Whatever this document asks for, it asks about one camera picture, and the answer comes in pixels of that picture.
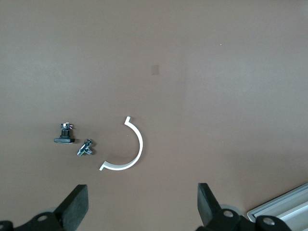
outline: white curved plastic piece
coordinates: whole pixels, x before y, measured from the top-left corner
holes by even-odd
[[[138,137],[138,140],[139,140],[139,152],[138,152],[138,155],[136,156],[135,159],[133,159],[131,162],[129,162],[129,163],[125,164],[125,165],[113,165],[113,164],[110,164],[109,162],[105,161],[103,163],[103,165],[101,166],[100,171],[102,171],[103,168],[107,168],[107,169],[115,170],[115,171],[125,170],[125,169],[128,169],[128,168],[132,167],[139,160],[139,158],[141,156],[142,149],[143,149],[143,139],[142,139],[142,136],[141,136],[138,128],[136,128],[135,125],[130,123],[129,120],[130,120],[130,116],[127,116],[124,124],[126,126],[130,127],[131,129],[133,129],[133,131],[136,133],[136,135]]]

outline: metal screw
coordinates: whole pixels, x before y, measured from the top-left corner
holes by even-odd
[[[263,222],[267,225],[275,225],[275,222],[271,218],[264,218]]]
[[[229,210],[224,211],[223,215],[225,215],[228,218],[232,218],[234,216],[233,213]]]

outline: metal fitting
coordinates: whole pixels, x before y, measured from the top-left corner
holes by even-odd
[[[82,156],[84,153],[91,155],[92,150],[90,149],[90,146],[92,145],[92,143],[92,140],[87,139],[87,141],[85,141],[83,146],[79,149],[77,155]]]

